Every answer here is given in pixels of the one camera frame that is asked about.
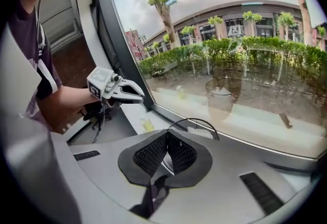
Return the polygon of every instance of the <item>purple shirt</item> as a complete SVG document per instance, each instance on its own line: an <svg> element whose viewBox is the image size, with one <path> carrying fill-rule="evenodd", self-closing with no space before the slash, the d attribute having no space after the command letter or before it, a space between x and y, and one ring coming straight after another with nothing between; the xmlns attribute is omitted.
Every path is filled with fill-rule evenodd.
<svg viewBox="0 0 327 224"><path fill-rule="evenodd" d="M42 78L37 90L35 91L31 99L31 102L28 105L28 108L24 116L35 119L41 122L42 124L44 124L45 126L47 126L48 128L50 128L47 125L36 103L37 98L44 99L54 92L53 88L51 87L50 80L51 81L54 80L58 88L62 85L61 80L52 63L50 43L47 37L45 36L45 46L43 48L42 56L39 57L35 9L31 14L29 14L22 7L21 3L18 3L13 15L9 18L8 24L11 33L15 38L21 51L23 52L27 60L30 62L30 64L34 67L34 69L38 72L38 74ZM41 36L41 31L39 29L39 43L41 42L42 42L42 36ZM49 76L45 76L44 71L42 72L38 68L38 64L40 60L44 62L45 67L50 72L52 76L51 79L49 79Z"/></svg>

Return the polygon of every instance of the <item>green hedge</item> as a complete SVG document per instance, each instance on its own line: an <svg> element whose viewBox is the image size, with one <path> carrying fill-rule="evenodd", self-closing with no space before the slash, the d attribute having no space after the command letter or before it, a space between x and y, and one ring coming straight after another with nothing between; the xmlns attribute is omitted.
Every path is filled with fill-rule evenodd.
<svg viewBox="0 0 327 224"><path fill-rule="evenodd" d="M243 52L233 51L242 46ZM248 64L253 69L262 69L266 66L280 65L282 54L284 53L284 65L286 70L295 70L302 78L310 78L325 84L324 79L327 74L327 53L313 46L303 43L286 41L278 37L243 37L239 40L222 38L220 40L211 39L202 44L192 44L174 48L160 53L153 57L142 60L139 68L143 74L152 76L157 71L163 71L168 63L177 61L178 66L191 63L190 55L194 54L203 59L202 66L205 64L203 47L208 48L209 60L213 68L220 67L226 69L241 67L244 58L248 56Z"/></svg>

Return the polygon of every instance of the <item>man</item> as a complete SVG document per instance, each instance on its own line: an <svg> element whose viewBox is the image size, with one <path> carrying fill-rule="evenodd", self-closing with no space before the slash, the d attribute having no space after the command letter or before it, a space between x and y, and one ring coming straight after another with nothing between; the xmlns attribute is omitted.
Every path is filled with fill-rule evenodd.
<svg viewBox="0 0 327 224"><path fill-rule="evenodd" d="M47 126L36 103L37 98L50 98L56 104L65 107L79 107L98 101L98 99L87 88L72 88L62 85L52 63L50 44L47 38L45 39L43 51L39 54L39 43L42 39L42 34L41 29L36 27L36 2L37 0L18 1L8 24L18 46L42 78L26 110L25 116L38 120Z"/></svg>

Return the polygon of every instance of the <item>building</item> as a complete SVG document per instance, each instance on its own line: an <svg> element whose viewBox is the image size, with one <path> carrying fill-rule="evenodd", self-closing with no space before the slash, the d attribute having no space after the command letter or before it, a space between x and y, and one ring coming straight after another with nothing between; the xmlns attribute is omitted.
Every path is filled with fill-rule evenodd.
<svg viewBox="0 0 327 224"><path fill-rule="evenodd" d="M140 61L147 58L148 54L144 50L144 46L141 42L141 37L138 35L138 31L126 31L125 36L129 49L133 53L135 60Z"/></svg>
<svg viewBox="0 0 327 224"><path fill-rule="evenodd" d="M223 23L221 24L222 37L251 36L250 24L243 19L243 13L247 11L252 11L252 13L258 13L262 16L262 20L255 24L255 36L279 36L280 38L283 38L285 30L283 26L279 26L276 23L277 18L281 12L290 12L294 16L297 25L289 28L288 39L302 41L301 33L303 32L303 26L299 6L278 1L238 1L207 8L175 22L174 30L178 38L178 43L179 45L190 43L189 36L183 36L181 34L185 26L195 27L194 33L191 35L193 41L203 42L210 39L213 35L218 37L218 31L216 31L215 26L208 24L208 18L215 15L223 19ZM163 39L165 34L166 31L161 30L149 38L145 45L149 47L156 41L160 43L160 52L169 50L171 48L170 43L165 43ZM322 50L325 50L327 35L322 38L317 34L317 40L319 39L321 42L318 46ZM155 54L154 51L150 51L149 53L150 55Z"/></svg>

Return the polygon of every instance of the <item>vent slot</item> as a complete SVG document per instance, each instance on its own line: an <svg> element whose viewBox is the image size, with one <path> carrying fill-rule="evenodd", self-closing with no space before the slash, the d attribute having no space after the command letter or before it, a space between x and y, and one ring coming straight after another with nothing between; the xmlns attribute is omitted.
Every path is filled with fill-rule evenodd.
<svg viewBox="0 0 327 224"><path fill-rule="evenodd" d="M77 161L81 161L84 159L88 159L88 158L92 158L94 156L100 155L100 153L96 150L93 151L88 151L88 152L84 152L84 153L79 153L79 154L75 154L74 158Z"/></svg>
<svg viewBox="0 0 327 224"><path fill-rule="evenodd" d="M254 172L241 175L240 179L267 215L283 206L284 203Z"/></svg>

